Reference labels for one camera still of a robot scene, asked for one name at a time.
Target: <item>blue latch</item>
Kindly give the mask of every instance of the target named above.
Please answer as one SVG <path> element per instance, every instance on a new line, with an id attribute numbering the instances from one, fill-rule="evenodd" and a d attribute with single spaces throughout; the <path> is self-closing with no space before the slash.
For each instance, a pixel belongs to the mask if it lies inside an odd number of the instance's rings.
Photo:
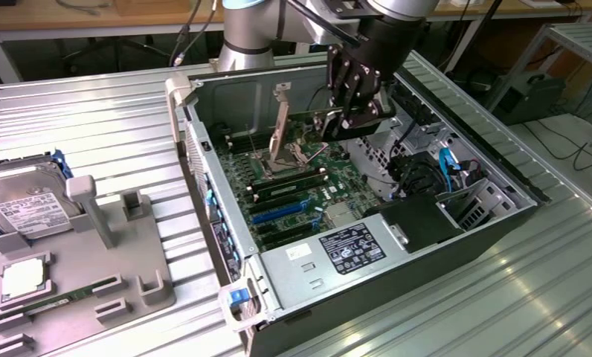
<path id="1" fill-rule="evenodd" d="M 237 307 L 242 303 L 250 301 L 250 292 L 247 291 L 247 288 L 230 292 L 230 300 L 230 307 Z"/>
<path id="2" fill-rule="evenodd" d="M 71 173 L 71 169 L 68 168 L 67 159 L 64 158 L 64 154 L 62 153 L 62 151 L 56 149 L 54 154 L 51 154 L 51 158 L 60 163 L 62 173 L 64 175 L 64 178 L 67 179 L 72 178 L 74 174 Z"/>

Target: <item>black cable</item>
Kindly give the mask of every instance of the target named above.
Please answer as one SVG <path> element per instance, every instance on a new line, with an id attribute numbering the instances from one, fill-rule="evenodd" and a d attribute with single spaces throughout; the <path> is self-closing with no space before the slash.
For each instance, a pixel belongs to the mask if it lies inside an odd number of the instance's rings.
<path id="1" fill-rule="evenodd" d="M 287 3 L 294 7 L 294 10 L 298 11 L 307 19 L 310 19 L 319 27 L 322 27 L 326 32 L 338 37 L 343 42 L 346 42 L 353 47 L 359 46 L 359 41 L 354 36 L 351 36 L 341 28 L 334 26 L 317 13 L 309 10 L 309 8 L 305 5 L 302 5 L 297 0 L 287 0 Z"/>
<path id="2" fill-rule="evenodd" d="M 556 154 L 552 152 L 549 146 L 545 145 L 545 143 L 544 143 L 544 141 L 541 140 L 541 138 L 538 137 L 538 135 L 534 133 L 534 131 L 532 131 L 532 129 L 530 129 L 530 127 L 528 126 L 528 124 L 526 124 L 526 123 L 522 123 L 522 125 L 525 126 L 525 129 L 528 129 L 528 131 L 530 132 L 530 134 L 532 134 L 532 136 L 534 137 L 534 139 L 536 139 L 536 140 L 540 142 L 540 144 L 544 146 L 545 150 L 550 153 L 552 157 L 556 158 L 557 160 L 565 160 L 565 159 L 570 158 L 572 156 L 574 156 L 574 155 L 578 153 L 578 151 L 582 150 L 582 149 L 576 150 L 576 151 L 574 151 L 572 154 L 569 154 L 568 156 L 558 156 L 558 155 L 556 155 Z"/>
<path id="3" fill-rule="evenodd" d="M 585 104 L 585 100 L 586 100 L 586 98 L 589 97 L 590 92 L 592 92 L 592 83 L 590 83 L 589 88 L 586 89 L 585 96 L 582 96 L 581 103 L 578 103 L 578 105 L 576 106 L 576 110 L 574 110 L 574 113 L 576 113 L 576 114 L 578 114 L 578 110 L 581 109 L 582 104 Z"/>
<path id="4" fill-rule="evenodd" d="M 395 149 L 395 147 L 398 147 L 402 142 L 405 141 L 406 137 L 410 135 L 413 128 L 417 125 L 417 120 L 413 119 L 413 122 L 409 124 L 405 133 L 402 134 L 402 136 L 399 137 L 399 139 L 395 140 L 395 142 L 391 145 L 391 149 L 389 150 L 389 161 L 391 161 L 391 157 L 393 157 L 393 150 Z"/>
<path id="5" fill-rule="evenodd" d="M 561 138 L 564 138 L 565 140 L 568 140 L 580 150 L 577 151 L 584 152 L 586 155 L 589 155 L 592 157 L 592 153 L 589 151 L 585 150 L 585 145 L 578 145 L 572 139 L 569 139 L 564 134 L 561 134 L 560 132 L 557 132 L 556 130 L 553 130 L 553 128 L 550 128 L 548 125 L 545 125 L 545 123 L 542 121 L 537 121 L 538 124 L 541 124 L 541 126 L 550 132 L 553 132 L 554 134 L 557 134 L 557 136 L 560 136 Z"/>
<path id="6" fill-rule="evenodd" d="M 464 21 L 464 16 L 466 15 L 466 11 L 468 11 L 468 7 L 470 6 L 470 0 L 466 1 L 466 6 L 464 7 L 464 11 L 462 11 L 462 15 L 458 17 L 458 22 L 461 23 Z M 454 56 L 454 52 L 457 51 L 457 47 L 458 45 L 462 43 L 462 39 L 464 39 L 464 34 L 466 33 L 466 30 L 462 29 L 462 32 L 458 35 L 458 39 L 457 42 L 454 44 L 454 48 L 453 51 L 450 52 L 450 54 L 448 55 L 446 60 L 442 62 L 441 65 L 437 66 L 437 68 L 442 68 L 444 65 L 446 65 L 450 62 L 450 59 Z"/>
<path id="7" fill-rule="evenodd" d="M 103 2 L 102 4 L 96 5 L 72 5 L 68 4 L 64 0 L 56 0 L 56 3 L 59 4 L 59 6 L 66 7 L 67 9 L 83 11 L 84 13 L 92 16 L 99 16 L 99 11 L 94 9 L 102 9 L 104 7 L 110 7 L 111 5 L 110 2 Z"/>
<path id="8" fill-rule="evenodd" d="M 176 55 L 175 61 L 172 63 L 172 65 L 175 67 L 179 66 L 183 63 L 187 50 L 190 50 L 190 47 L 193 47 L 193 45 L 195 44 L 195 42 L 199 39 L 201 35 L 203 35 L 203 33 L 206 32 L 207 26 L 210 26 L 213 18 L 215 17 L 215 13 L 217 13 L 217 6 L 214 4 L 213 5 L 213 11 L 210 12 L 210 16 L 207 17 L 207 21 L 203 24 L 203 27 L 201 28 L 199 32 L 197 33 L 195 37 L 193 38 L 193 41 L 190 41 L 190 43 L 187 44 L 185 50 L 180 52 L 180 54 Z"/>
<path id="9" fill-rule="evenodd" d="M 175 48 L 172 49 L 172 52 L 170 54 L 168 67 L 172 67 L 172 63 L 176 57 L 176 50 L 179 50 L 179 46 L 186 40 L 187 33 L 190 32 L 190 25 L 193 21 L 195 21 L 197 12 L 199 11 L 199 6 L 201 6 L 201 0 L 197 0 L 195 7 L 193 8 L 190 17 L 187 18 L 185 25 L 180 27 L 179 33 L 176 35 L 176 43 L 175 43 Z"/>
<path id="10" fill-rule="evenodd" d="M 322 91 L 326 87 L 327 87 L 327 85 L 322 84 L 321 87 L 318 87 L 318 89 L 314 91 L 314 95 L 311 96 L 311 99 L 309 100 L 307 108 L 305 109 L 305 111 L 309 112 L 309 110 L 311 109 L 311 104 L 314 103 L 315 96 L 318 95 L 319 91 Z"/>
<path id="11" fill-rule="evenodd" d="M 576 6 L 578 7 L 578 9 L 580 9 L 580 11 L 581 11 L 581 13 L 578 14 L 578 17 L 582 17 L 582 6 L 581 6 L 581 4 L 578 3 L 578 0 L 574 1 L 574 4 L 576 4 Z"/>
<path id="12" fill-rule="evenodd" d="M 569 17 L 572 17 L 574 12 L 572 11 L 570 5 L 568 5 L 568 4 L 562 3 L 562 2 L 560 2 L 560 4 L 566 8 L 566 15 Z"/>
<path id="13" fill-rule="evenodd" d="M 558 157 L 557 155 L 554 155 L 554 153 L 552 153 L 549 147 L 545 145 L 545 143 L 541 141 L 541 139 L 540 139 L 538 136 L 534 134 L 534 132 L 529 129 L 529 127 L 524 124 L 524 126 L 528 128 L 529 132 L 530 132 L 532 135 L 534 136 L 536 140 L 541 143 L 541 145 L 544 145 L 544 148 L 545 148 L 545 150 L 550 153 L 550 155 L 554 156 L 556 158 L 561 159 L 561 160 L 564 160 L 564 159 L 569 158 L 570 156 L 576 155 L 576 156 L 574 156 L 574 160 L 573 160 L 573 162 L 572 162 L 572 168 L 573 168 L 576 171 L 578 171 L 578 172 L 580 172 L 580 171 L 584 171 L 584 170 L 586 170 L 586 169 L 589 169 L 589 168 L 592 167 L 592 164 L 589 164 L 589 165 L 586 165 L 586 166 L 584 166 L 584 167 L 578 167 L 578 165 L 577 165 L 577 163 L 578 163 L 578 156 L 581 155 L 581 152 L 584 152 L 585 154 L 588 154 L 589 156 L 592 156 L 592 153 L 590 153 L 589 151 L 585 150 L 585 147 L 586 147 L 586 144 L 588 144 L 588 143 L 584 143 L 584 145 L 578 146 L 578 144 L 577 144 L 572 139 L 569 139 L 569 138 L 568 138 L 564 134 L 561 134 L 560 132 L 554 131 L 550 127 L 548 127 L 548 126 L 545 125 L 545 123 L 542 123 L 541 121 L 537 121 L 537 123 L 541 124 L 541 126 L 542 126 L 546 130 L 549 130 L 550 132 L 553 132 L 554 134 L 557 134 L 557 136 L 560 136 L 561 138 L 565 138 L 565 140 L 568 140 L 568 141 L 569 141 L 569 142 L 570 142 L 570 143 L 578 148 L 578 149 L 574 151 L 574 153 L 573 153 L 572 155 L 566 156 L 565 158 Z"/>
<path id="14" fill-rule="evenodd" d="M 369 177 L 370 179 L 381 182 L 382 184 L 398 184 L 397 182 L 387 182 L 385 180 L 378 179 L 375 176 L 369 175 L 367 173 L 363 173 L 362 175 L 365 175 L 366 177 Z"/>

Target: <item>power supply label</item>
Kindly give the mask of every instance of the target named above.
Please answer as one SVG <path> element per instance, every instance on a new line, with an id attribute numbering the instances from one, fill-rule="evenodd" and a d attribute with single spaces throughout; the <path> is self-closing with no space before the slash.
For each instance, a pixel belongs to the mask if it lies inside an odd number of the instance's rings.
<path id="1" fill-rule="evenodd" d="M 0 203 L 0 214 L 22 234 L 68 223 L 68 216 L 52 193 Z"/>
<path id="2" fill-rule="evenodd" d="M 363 223 L 319 238 L 319 242 L 342 275 L 386 258 Z"/>

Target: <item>ridged aluminum table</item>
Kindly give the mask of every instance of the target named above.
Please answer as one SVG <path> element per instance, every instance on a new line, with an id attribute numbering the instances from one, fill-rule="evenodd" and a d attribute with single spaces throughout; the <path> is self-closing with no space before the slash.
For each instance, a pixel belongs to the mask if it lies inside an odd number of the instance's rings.
<path id="1" fill-rule="evenodd" d="M 323 55 L 279 63 L 319 61 Z M 474 262 L 283 356 L 592 356 L 592 197 L 430 64 L 405 68 L 552 198 Z M 209 65 L 180 68 L 187 75 Z M 0 87 L 0 159 L 59 148 L 100 202 L 151 197 L 176 304 L 52 353 L 243 356 L 217 304 L 218 282 L 172 151 L 168 69 Z"/>

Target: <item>blue cable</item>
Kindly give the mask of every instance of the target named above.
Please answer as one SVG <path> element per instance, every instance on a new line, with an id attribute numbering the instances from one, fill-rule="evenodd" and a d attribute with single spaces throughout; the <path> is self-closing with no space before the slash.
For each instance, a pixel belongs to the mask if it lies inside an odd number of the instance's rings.
<path id="1" fill-rule="evenodd" d="M 440 150 L 440 169 L 442 170 L 444 177 L 446 178 L 448 183 L 448 192 L 453 192 L 453 185 L 450 183 L 450 175 L 448 174 L 448 167 L 453 167 L 456 170 L 461 170 L 462 167 L 457 163 L 457 161 L 453 158 L 453 153 L 448 149 L 448 147 L 444 147 Z"/>

